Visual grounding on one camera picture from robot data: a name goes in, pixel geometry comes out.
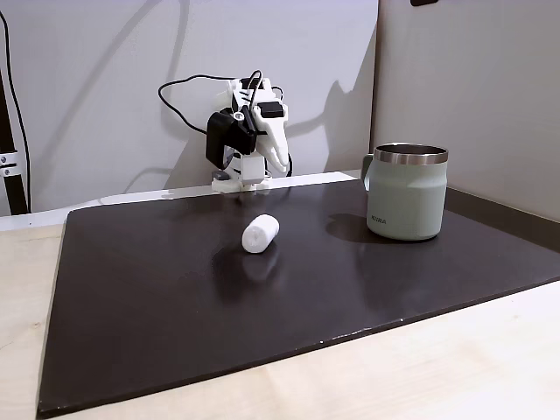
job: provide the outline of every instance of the black cable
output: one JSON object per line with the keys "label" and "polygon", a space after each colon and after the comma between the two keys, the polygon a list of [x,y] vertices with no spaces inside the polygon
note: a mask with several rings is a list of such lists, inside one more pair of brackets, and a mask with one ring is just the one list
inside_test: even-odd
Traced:
{"label": "black cable", "polygon": [[259,73],[259,81],[256,83],[256,86],[253,89],[253,95],[251,96],[251,103],[248,105],[249,111],[253,109],[253,104],[255,103],[256,91],[261,86],[261,83],[263,83],[263,72],[261,72],[260,70],[255,70],[253,74],[251,74],[251,79],[248,82],[247,90],[251,89],[251,83],[253,82],[253,79],[255,78],[257,73]]}
{"label": "black cable", "polygon": [[291,174],[293,173],[293,169],[294,169],[294,163],[291,161],[290,153],[288,153],[288,161],[290,162],[290,169],[288,170],[288,173],[286,173],[286,178],[291,177]]}
{"label": "black cable", "polygon": [[284,91],[279,86],[273,86],[272,89],[278,89],[280,91],[280,101],[284,99]]}
{"label": "black cable", "polygon": [[189,123],[185,116],[183,114],[181,114],[181,111],[179,111],[178,109],[176,109],[174,106],[172,106],[165,98],[164,96],[161,94],[162,90],[164,90],[165,88],[167,88],[168,86],[171,85],[178,85],[180,83],[187,83],[188,81],[191,81],[192,79],[198,79],[198,78],[205,78],[205,79],[212,79],[213,81],[232,81],[233,79],[235,79],[235,77],[220,77],[220,76],[211,76],[209,74],[195,74],[194,76],[191,77],[187,77],[186,79],[181,79],[181,80],[174,80],[174,81],[168,81],[167,83],[163,84],[162,86],[159,87],[159,89],[157,90],[157,94],[159,95],[159,99],[162,100],[162,102],[167,105],[167,107],[173,111],[175,111],[175,113],[181,118],[181,120],[183,120],[183,122],[188,125],[191,129],[198,131],[199,133],[202,134],[206,134],[207,132],[204,129],[199,129],[198,127],[195,127],[194,125],[192,125],[191,123]]}
{"label": "black cable", "polygon": [[10,82],[11,97],[16,106],[17,119],[19,120],[19,128],[21,129],[21,136],[24,139],[25,147],[25,161],[27,166],[27,211],[32,212],[32,168],[29,162],[29,145],[27,144],[27,135],[25,134],[24,119],[21,116],[21,109],[19,108],[18,98],[16,97],[16,89],[14,88],[14,81],[11,77],[11,60],[10,60],[10,33],[8,31],[8,22],[4,14],[0,11],[0,18],[3,22],[3,30],[6,41],[6,67],[8,69],[8,81]]}

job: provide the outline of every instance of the white foam cylinder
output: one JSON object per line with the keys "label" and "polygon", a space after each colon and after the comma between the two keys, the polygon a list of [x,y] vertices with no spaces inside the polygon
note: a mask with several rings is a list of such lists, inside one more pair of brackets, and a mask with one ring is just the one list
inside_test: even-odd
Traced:
{"label": "white foam cylinder", "polygon": [[278,235],[279,230],[278,220],[268,214],[261,214],[249,223],[243,232],[241,244],[247,252],[260,254]]}

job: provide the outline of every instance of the light wood surface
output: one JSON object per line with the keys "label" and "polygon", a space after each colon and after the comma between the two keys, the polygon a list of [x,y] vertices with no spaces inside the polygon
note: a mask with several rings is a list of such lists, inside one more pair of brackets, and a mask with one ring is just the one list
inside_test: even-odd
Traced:
{"label": "light wood surface", "polygon": [[[0,419],[35,418],[61,234],[0,233]],[[63,418],[558,419],[560,283]]]}

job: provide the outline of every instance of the gray wall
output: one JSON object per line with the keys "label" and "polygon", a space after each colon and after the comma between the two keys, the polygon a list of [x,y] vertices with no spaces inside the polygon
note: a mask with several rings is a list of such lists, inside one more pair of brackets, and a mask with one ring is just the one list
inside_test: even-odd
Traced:
{"label": "gray wall", "polygon": [[[0,8],[35,211],[208,184],[204,137],[157,96],[163,82],[196,73],[261,68],[283,88],[296,174],[353,169],[367,151],[376,1],[2,0]],[[4,59],[0,67],[5,74]],[[167,95],[204,127],[223,87],[202,80]]]}
{"label": "gray wall", "polygon": [[374,142],[450,149],[464,191],[560,221],[560,2],[381,0]]}

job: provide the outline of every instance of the stainless steel rim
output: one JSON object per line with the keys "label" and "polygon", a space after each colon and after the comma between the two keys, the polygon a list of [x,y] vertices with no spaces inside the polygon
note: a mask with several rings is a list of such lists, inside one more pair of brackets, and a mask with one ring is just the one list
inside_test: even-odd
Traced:
{"label": "stainless steel rim", "polygon": [[443,147],[412,143],[389,143],[377,146],[374,158],[396,165],[435,165],[447,162],[449,151]]}

